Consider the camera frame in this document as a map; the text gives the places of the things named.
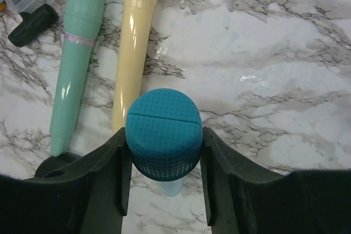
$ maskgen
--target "mint green toy microphone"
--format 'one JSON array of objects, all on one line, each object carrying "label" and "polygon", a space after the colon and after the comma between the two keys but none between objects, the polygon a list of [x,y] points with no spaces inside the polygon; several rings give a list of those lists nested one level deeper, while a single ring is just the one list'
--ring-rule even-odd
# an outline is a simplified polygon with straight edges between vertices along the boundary
[{"label": "mint green toy microphone", "polygon": [[90,55],[103,20],[105,0],[67,0],[64,45],[56,85],[50,152],[64,153],[78,119]]}]

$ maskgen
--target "white marble countertop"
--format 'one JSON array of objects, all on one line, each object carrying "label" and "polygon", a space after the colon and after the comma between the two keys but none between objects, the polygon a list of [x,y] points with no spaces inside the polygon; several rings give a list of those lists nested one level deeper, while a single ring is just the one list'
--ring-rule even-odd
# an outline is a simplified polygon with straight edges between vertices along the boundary
[{"label": "white marble countertop", "polygon": [[[70,151],[111,135],[122,0],[106,0]],[[62,14],[65,0],[53,7]],[[49,157],[49,124],[62,21],[27,47],[8,41],[21,21],[0,16],[0,173],[34,175]],[[190,96],[203,125],[279,173],[351,168],[350,0],[160,0],[142,92]],[[124,234],[211,233],[199,167],[181,195],[166,198],[135,169]]]}]

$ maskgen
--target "cream microphone handle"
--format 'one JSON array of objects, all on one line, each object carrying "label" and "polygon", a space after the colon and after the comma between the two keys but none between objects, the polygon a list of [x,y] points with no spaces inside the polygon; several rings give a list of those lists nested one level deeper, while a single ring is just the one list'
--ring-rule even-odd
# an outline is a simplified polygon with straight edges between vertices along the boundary
[{"label": "cream microphone handle", "polygon": [[114,133],[126,125],[128,109],[140,95],[152,14],[152,9],[129,6],[123,8],[121,43],[112,111]]}]

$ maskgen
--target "decorative band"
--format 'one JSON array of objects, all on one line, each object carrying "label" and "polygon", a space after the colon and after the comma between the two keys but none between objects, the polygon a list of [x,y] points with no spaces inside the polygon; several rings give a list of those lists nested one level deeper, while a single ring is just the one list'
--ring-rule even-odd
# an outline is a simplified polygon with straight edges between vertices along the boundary
[{"label": "decorative band", "polygon": [[68,32],[64,33],[64,39],[66,39],[70,42],[77,43],[77,44],[84,45],[84,46],[88,46],[88,47],[94,46],[94,41],[92,39],[82,38],[80,36],[76,36],[76,35],[70,34]]}]

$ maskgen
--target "blue toy microphone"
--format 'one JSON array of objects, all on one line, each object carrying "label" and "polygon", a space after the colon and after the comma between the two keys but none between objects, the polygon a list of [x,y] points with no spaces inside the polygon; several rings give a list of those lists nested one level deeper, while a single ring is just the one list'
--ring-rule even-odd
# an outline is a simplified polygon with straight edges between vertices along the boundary
[{"label": "blue toy microphone", "polygon": [[135,167],[158,181],[165,195],[176,196],[182,178],[200,159],[200,113],[194,102],[177,90],[151,90],[131,105],[126,139]]}]

